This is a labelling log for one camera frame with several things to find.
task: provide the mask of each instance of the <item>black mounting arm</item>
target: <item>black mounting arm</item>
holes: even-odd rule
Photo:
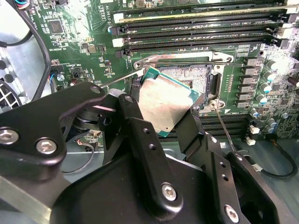
[[[175,127],[187,162],[165,155],[133,97],[106,95],[92,83],[0,114],[0,120],[0,180],[9,186],[5,192],[40,207],[28,210],[14,197],[0,198],[37,222],[297,223],[263,180],[255,178],[245,158],[231,153],[225,159],[218,140],[205,133],[190,111]],[[60,172],[65,142],[89,129],[104,132],[105,165],[69,185]],[[242,178],[250,180],[250,192]],[[244,192],[250,198],[252,191],[261,206],[248,212]]]

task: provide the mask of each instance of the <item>black cable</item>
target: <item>black cable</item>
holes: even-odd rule
[[[33,36],[36,38],[36,41],[39,45],[39,47],[41,48],[42,54],[43,54],[43,59],[44,59],[44,63],[45,63],[45,69],[43,71],[43,75],[41,78],[41,81],[38,84],[38,87],[36,89],[36,92],[32,98],[33,100],[37,100],[42,96],[43,90],[45,88],[45,85],[47,83],[48,80],[48,76],[50,74],[50,70],[51,70],[51,60],[50,60],[50,55],[48,52],[48,49],[45,45],[45,43],[43,42],[42,37],[39,35],[39,33],[37,32],[36,28],[34,27],[34,25],[32,24],[30,18],[27,16],[26,12],[24,10],[19,10],[16,5],[14,4],[13,1],[11,0],[6,0],[11,7],[13,7],[15,9],[15,11],[19,14],[19,16],[24,20],[24,22],[27,24],[27,26],[29,27],[30,31],[32,32]]]
[[[13,94],[15,99],[18,101],[19,106],[23,105],[18,94],[16,94],[16,92],[6,82],[0,80],[0,84],[4,85]]]
[[[50,88],[51,88],[51,93],[54,93],[55,92],[55,88],[54,88],[54,84],[53,83],[50,83]]]
[[[90,144],[83,143],[83,142],[81,143],[81,145],[87,146],[87,147],[91,148],[92,149],[92,155],[90,156],[90,158],[88,159],[88,161],[83,166],[81,166],[80,168],[75,169],[73,171],[62,171],[64,174],[68,175],[68,174],[78,173],[78,172],[82,171],[85,167],[87,167],[87,165],[92,161],[93,155],[94,155],[94,147],[92,145],[90,145]]]
[[[33,33],[29,30],[28,33],[26,34],[26,36],[16,43],[6,43],[3,41],[0,41],[0,47],[6,48],[6,47],[12,47],[12,46],[17,46],[17,45],[23,44],[23,43],[27,42],[32,37],[32,35],[33,35]]]
[[[292,171],[289,174],[277,175],[262,169],[261,173],[277,179],[289,179],[291,177],[294,177],[298,172],[297,163],[279,144],[277,144],[277,142],[273,141],[273,144],[279,149],[280,153],[291,163]]]

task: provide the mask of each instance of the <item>ram slot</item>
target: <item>ram slot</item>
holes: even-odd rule
[[[246,31],[245,28],[238,29],[213,29],[210,32],[202,34],[200,32],[186,31],[184,33],[171,32],[167,35],[159,34],[156,36],[146,37],[144,35],[134,35],[123,39],[123,43],[129,45],[138,45],[141,43],[163,43],[163,42],[180,42],[180,41],[193,41],[193,40],[211,40],[211,39],[227,39],[227,38],[239,38],[239,37],[253,37],[267,35],[265,27],[254,27],[255,29]]]
[[[261,37],[251,37],[251,38],[237,38],[229,40],[209,40],[209,41],[198,41],[198,42],[176,42],[176,43],[164,43],[164,44],[149,44],[149,45],[139,45],[139,46],[128,46],[127,48],[116,50],[115,56],[121,58],[124,55],[131,56],[138,52],[166,52],[166,51],[185,51],[185,50],[199,50],[203,48],[210,47],[223,48],[228,46],[236,46],[240,44],[261,44],[267,42],[265,36]]]
[[[236,39],[223,39],[223,40],[202,40],[202,41],[189,41],[189,42],[170,42],[170,43],[161,43],[161,44],[140,44],[140,45],[131,45],[130,48],[132,51],[147,51],[155,49],[192,49],[198,46],[206,46],[213,44],[234,44],[239,42],[263,42],[264,36],[260,37],[249,37],[249,38],[236,38]]]
[[[205,9],[205,8],[232,8],[241,6],[244,7],[255,7],[255,6],[267,6],[269,4],[278,4],[283,3],[284,0],[244,0],[244,1],[231,1],[231,2],[219,2],[219,3],[206,3],[206,4],[188,4],[188,5],[176,5],[176,6],[165,6],[165,7],[156,7],[156,8],[139,8],[132,10],[118,11],[118,13],[124,13],[127,16],[133,14],[143,14],[143,13],[157,13],[162,11],[176,11],[176,10],[194,10],[194,9]]]
[[[126,34],[151,34],[158,32],[176,32],[178,30],[199,30],[209,28],[228,28],[228,27],[245,27],[259,26],[274,23],[269,18],[246,19],[246,20],[228,20],[216,22],[196,22],[190,24],[172,24],[153,27],[128,28]]]
[[[153,27],[171,24],[192,24],[196,22],[209,22],[209,21],[226,21],[226,20],[241,20],[241,19],[258,19],[258,18],[268,18],[269,20],[273,16],[273,13],[254,13],[254,14],[236,14],[236,15],[224,15],[224,16],[209,16],[209,17],[199,17],[190,19],[179,19],[179,20],[159,20],[150,22],[134,22],[121,25],[120,27],[112,27],[111,34],[119,35],[125,33],[129,28],[141,28],[141,27]]]

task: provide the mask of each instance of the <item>capacitor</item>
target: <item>capacitor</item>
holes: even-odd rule
[[[250,110],[250,114],[254,118],[257,118],[259,116],[259,113],[254,108]]]
[[[71,80],[71,83],[70,83],[70,86],[74,86],[75,84],[77,84],[77,80],[76,79],[72,79]]]
[[[289,77],[288,82],[296,87],[299,87],[299,81],[295,79],[294,77]]]
[[[277,123],[275,122],[275,120],[273,118],[271,118],[270,120],[267,121],[268,125],[271,127],[271,128],[275,128]]]
[[[276,63],[276,61],[274,60],[269,60],[267,63],[266,63],[266,66],[272,70],[277,70],[278,69],[278,63]]]
[[[266,131],[269,133],[269,134],[272,134],[274,132],[274,128],[273,127],[270,127],[269,125],[266,126]]]
[[[276,78],[276,74],[272,73],[271,71],[267,71],[263,74],[263,77],[272,82]]]
[[[258,102],[260,104],[265,104],[268,101],[268,99],[264,95],[262,95],[262,94],[258,95],[256,99],[258,100]]]
[[[272,90],[271,86],[269,86],[267,83],[261,84],[260,89],[265,93],[269,93]]]

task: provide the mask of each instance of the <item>silver screw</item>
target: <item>silver screw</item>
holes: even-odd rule
[[[58,75],[57,75],[57,80],[58,80],[59,82],[64,81],[64,75],[63,75],[63,74],[58,74]]]
[[[211,139],[214,143],[217,143],[217,139],[214,138],[213,136],[211,136],[210,139]]]
[[[37,142],[36,149],[42,154],[52,154],[56,151],[57,146],[55,142],[50,139],[42,139]]]
[[[169,201],[174,201],[177,198],[175,189],[169,184],[162,185],[162,193],[164,197]]]
[[[236,153],[235,156],[238,158],[238,160],[240,160],[240,161],[243,160],[243,158],[238,153]]]
[[[231,206],[226,205],[224,207],[224,209],[225,209],[225,213],[230,218],[230,220],[232,220],[233,223],[238,223],[239,222],[239,216]]]
[[[282,117],[283,119],[287,119],[287,118],[289,117],[289,115],[288,115],[288,113],[283,113],[283,114],[281,115],[281,117]]]
[[[10,145],[19,139],[19,134],[11,129],[0,130],[0,144]]]
[[[90,87],[90,89],[91,89],[93,92],[95,92],[95,93],[101,93],[101,90],[98,89],[98,88],[95,87],[95,86]]]

